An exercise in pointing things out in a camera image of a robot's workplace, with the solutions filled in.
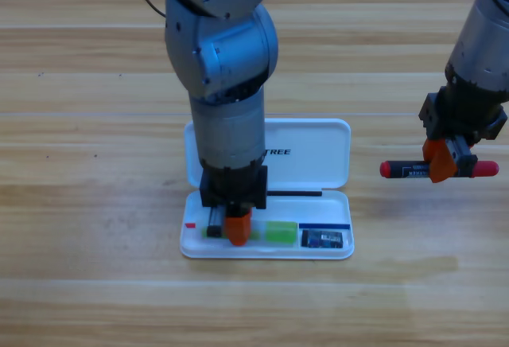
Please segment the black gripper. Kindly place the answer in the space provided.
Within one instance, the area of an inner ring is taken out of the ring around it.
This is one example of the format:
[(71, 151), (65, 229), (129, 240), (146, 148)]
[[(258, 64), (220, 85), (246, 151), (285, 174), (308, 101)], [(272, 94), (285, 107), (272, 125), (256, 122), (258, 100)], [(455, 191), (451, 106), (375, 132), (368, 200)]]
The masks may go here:
[(476, 84), (447, 84), (427, 95), (418, 118), (425, 128), (422, 153), (432, 183), (473, 171), (478, 157), (471, 148), (498, 136), (507, 121), (507, 101), (508, 86), (492, 91)]
[(202, 205), (211, 209), (206, 236), (224, 236), (234, 246), (243, 246), (251, 234), (252, 210), (266, 208), (267, 167), (206, 168), (200, 198)]

